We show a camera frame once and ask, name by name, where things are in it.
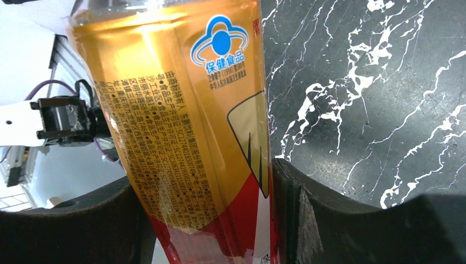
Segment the brown tea bottle red label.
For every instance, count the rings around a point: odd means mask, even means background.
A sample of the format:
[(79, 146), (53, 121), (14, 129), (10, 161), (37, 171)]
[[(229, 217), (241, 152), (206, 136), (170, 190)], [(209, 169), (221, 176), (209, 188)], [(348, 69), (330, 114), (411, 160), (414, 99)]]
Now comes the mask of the brown tea bottle red label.
[(77, 1), (86, 63), (170, 263), (279, 263), (259, 1)]

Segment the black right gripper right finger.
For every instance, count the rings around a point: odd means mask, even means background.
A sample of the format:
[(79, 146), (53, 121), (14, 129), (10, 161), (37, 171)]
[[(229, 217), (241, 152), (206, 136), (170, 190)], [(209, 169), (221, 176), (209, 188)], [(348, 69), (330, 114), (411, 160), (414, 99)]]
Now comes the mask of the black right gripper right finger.
[(383, 210), (272, 161), (282, 263), (465, 263), (465, 196)]

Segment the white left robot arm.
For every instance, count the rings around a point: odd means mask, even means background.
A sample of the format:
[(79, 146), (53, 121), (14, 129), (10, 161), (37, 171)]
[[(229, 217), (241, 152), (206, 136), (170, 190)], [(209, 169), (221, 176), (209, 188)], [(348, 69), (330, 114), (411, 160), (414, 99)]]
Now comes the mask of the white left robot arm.
[[(71, 96), (32, 97), (48, 84), (60, 84)], [(110, 138), (103, 111), (94, 106), (92, 86), (85, 80), (70, 87), (63, 81), (38, 84), (26, 100), (1, 106), (1, 146), (83, 146)]]

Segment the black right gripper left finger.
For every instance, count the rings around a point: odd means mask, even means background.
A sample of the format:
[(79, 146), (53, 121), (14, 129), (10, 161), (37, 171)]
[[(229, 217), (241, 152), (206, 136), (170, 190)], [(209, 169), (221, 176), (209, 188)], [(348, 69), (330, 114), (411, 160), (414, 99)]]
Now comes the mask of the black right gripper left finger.
[(151, 263), (155, 240), (126, 178), (51, 209), (1, 213), (1, 263)]

